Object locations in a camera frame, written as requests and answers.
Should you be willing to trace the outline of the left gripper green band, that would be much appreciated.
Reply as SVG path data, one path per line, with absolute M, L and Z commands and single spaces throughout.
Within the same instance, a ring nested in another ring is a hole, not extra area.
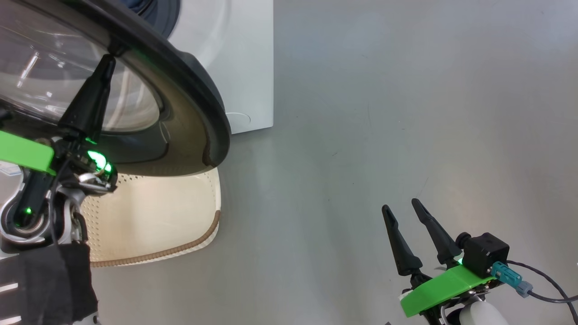
M 87 145 L 98 141 L 110 95 L 116 59 L 105 54 L 68 105 L 59 128 L 70 130 L 80 140 L 42 144 L 1 132 L 1 160 L 30 171 L 47 174 L 58 188 L 79 189 L 88 194 L 108 194 L 117 189 L 118 172 L 100 152 Z

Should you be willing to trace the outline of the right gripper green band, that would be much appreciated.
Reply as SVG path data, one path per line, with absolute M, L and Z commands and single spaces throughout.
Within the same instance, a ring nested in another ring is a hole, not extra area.
M 459 256 L 462 250 L 454 239 L 418 198 L 413 198 L 411 205 L 432 239 L 439 263 L 458 264 L 455 257 Z M 421 259 L 413 255 L 399 231 L 398 220 L 388 205 L 382 206 L 382 216 L 398 275 L 410 276 L 411 290 L 404 293 L 400 300 L 401 308 L 407 318 L 421 316 L 425 318 L 428 325 L 446 325 L 446 308 L 487 293 L 491 282 L 496 281 L 493 276 L 480 278 L 463 265 L 450 268 L 433 278 L 425 275 L 420 271 L 423 267 Z

